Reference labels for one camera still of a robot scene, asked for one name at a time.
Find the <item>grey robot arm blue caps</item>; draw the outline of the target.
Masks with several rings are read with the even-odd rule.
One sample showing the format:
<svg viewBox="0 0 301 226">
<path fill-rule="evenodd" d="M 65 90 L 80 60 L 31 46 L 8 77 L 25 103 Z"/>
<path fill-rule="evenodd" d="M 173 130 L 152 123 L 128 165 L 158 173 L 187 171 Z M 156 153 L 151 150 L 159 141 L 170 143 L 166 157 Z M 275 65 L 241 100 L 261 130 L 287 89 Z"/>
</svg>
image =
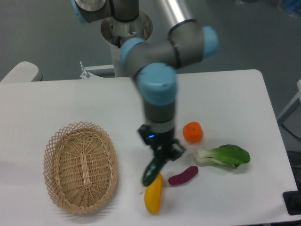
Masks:
<svg viewBox="0 0 301 226">
<path fill-rule="evenodd" d="M 199 26 L 184 0 L 155 1 L 168 27 L 168 38 L 151 44 L 136 0 L 74 0 L 83 23 L 109 21 L 112 43 L 120 49 L 123 74 L 132 78 L 143 100 L 146 123 L 139 134 L 155 160 L 175 161 L 184 148 L 174 137 L 177 95 L 176 70 L 214 57 L 216 31 Z"/>
</svg>

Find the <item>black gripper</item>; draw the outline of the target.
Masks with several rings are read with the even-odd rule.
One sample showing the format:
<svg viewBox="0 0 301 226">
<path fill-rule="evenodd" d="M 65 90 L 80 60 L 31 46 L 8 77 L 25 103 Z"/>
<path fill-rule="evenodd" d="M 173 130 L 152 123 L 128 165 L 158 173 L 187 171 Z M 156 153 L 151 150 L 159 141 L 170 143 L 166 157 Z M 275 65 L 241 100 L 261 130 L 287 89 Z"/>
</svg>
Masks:
<svg viewBox="0 0 301 226">
<path fill-rule="evenodd" d="M 166 149 L 166 156 L 170 161 L 176 161 L 184 154 L 186 148 L 174 137 L 174 129 L 159 133 L 150 130 L 150 128 L 150 125 L 143 124 L 138 129 L 138 133 L 144 143 L 150 145 L 154 153 L 160 148 Z"/>
</svg>

